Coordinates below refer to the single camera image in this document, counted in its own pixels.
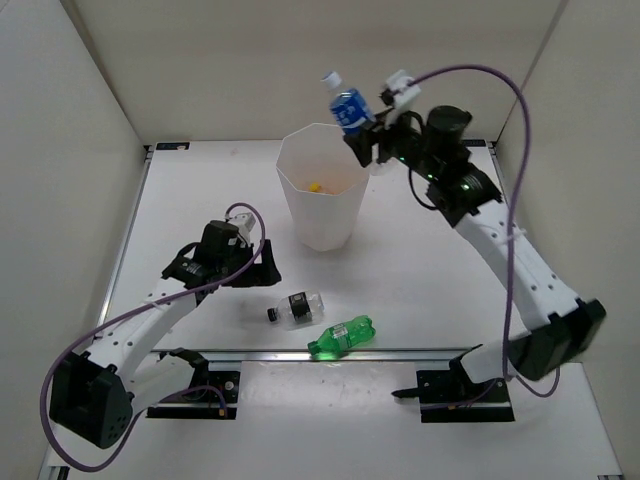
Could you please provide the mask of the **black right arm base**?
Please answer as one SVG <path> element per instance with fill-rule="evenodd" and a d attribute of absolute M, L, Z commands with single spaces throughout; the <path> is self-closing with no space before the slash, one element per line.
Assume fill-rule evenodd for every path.
<path fill-rule="evenodd" d="M 395 390 L 391 395 L 397 400 L 417 399 L 425 424 L 514 422 L 504 379 L 473 383 L 463 370 L 463 356 L 477 348 L 451 359 L 445 370 L 418 370 L 415 387 Z"/>

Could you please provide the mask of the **green plastic bottle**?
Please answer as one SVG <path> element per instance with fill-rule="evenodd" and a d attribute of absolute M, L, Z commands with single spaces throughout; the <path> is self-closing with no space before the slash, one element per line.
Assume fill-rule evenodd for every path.
<path fill-rule="evenodd" d="M 307 350 L 312 357 L 342 356 L 354 347 L 370 342 L 375 335 L 372 319 L 361 315 L 326 328 L 317 340 L 307 344 Z"/>

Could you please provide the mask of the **clear bottle blue label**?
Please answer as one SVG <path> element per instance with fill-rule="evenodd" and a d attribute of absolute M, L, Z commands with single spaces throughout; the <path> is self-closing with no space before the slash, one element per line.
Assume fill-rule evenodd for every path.
<path fill-rule="evenodd" d="M 359 90 L 349 87 L 336 71 L 327 73 L 322 83 L 331 96 L 329 110 L 343 135 L 358 132 L 365 120 L 374 118 L 373 112 Z M 380 160 L 381 164 L 371 165 L 365 169 L 368 169 L 373 176 L 386 175 L 389 167 L 386 160 L 381 158 Z"/>

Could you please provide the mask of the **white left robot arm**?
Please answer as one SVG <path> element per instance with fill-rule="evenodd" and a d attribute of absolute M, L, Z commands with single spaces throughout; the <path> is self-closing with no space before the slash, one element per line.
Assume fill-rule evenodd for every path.
<path fill-rule="evenodd" d="M 177 392 L 188 400 L 205 396 L 210 377 L 201 354 L 178 347 L 152 363 L 146 359 L 219 288 L 280 282 L 270 241 L 250 239 L 253 228 L 263 225 L 260 215 L 248 210 L 210 221 L 200 240 L 177 252 L 138 307 L 91 333 L 86 349 L 69 346 L 44 381 L 44 427 L 62 426 L 107 449 L 126 435 L 137 415 L 164 398 Z"/>

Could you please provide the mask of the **clear bottle black label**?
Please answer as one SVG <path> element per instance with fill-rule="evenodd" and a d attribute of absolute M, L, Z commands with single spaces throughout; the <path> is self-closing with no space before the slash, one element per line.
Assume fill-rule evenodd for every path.
<path fill-rule="evenodd" d="M 315 290 L 291 294 L 267 310 L 271 323 L 286 325 L 289 329 L 298 329 L 317 323 L 324 317 L 324 313 L 322 296 Z"/>

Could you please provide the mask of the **orange juice bottle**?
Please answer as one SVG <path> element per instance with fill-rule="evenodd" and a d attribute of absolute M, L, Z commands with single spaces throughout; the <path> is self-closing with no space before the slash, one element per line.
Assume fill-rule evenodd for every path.
<path fill-rule="evenodd" d="M 329 172 L 317 180 L 319 192 L 329 195 L 340 195 L 357 183 L 357 179 L 341 172 Z"/>

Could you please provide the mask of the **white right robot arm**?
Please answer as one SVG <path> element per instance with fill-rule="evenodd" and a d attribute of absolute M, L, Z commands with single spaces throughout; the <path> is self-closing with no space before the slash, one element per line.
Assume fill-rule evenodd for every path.
<path fill-rule="evenodd" d="M 390 114 L 365 121 L 344 135 L 345 143 L 362 167 L 396 159 L 427 181 L 434 209 L 487 263 L 526 328 L 458 357 L 449 375 L 452 393 L 470 400 L 487 380 L 503 374 L 538 381 L 583 353 L 606 310 L 599 300 L 583 300 L 568 287 L 510 219 L 501 191 L 472 163 L 462 139 L 471 114 L 439 106 L 426 119 L 409 111 L 387 126 Z"/>

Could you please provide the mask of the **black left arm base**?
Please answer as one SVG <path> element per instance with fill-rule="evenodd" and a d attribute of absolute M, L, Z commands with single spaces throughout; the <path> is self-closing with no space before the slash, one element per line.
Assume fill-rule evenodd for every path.
<path fill-rule="evenodd" d="M 171 420 L 235 420 L 240 393 L 241 372 L 211 367 L 210 361 L 192 353 L 195 370 L 188 393 L 174 394 L 156 406 L 149 407 L 149 419 Z"/>

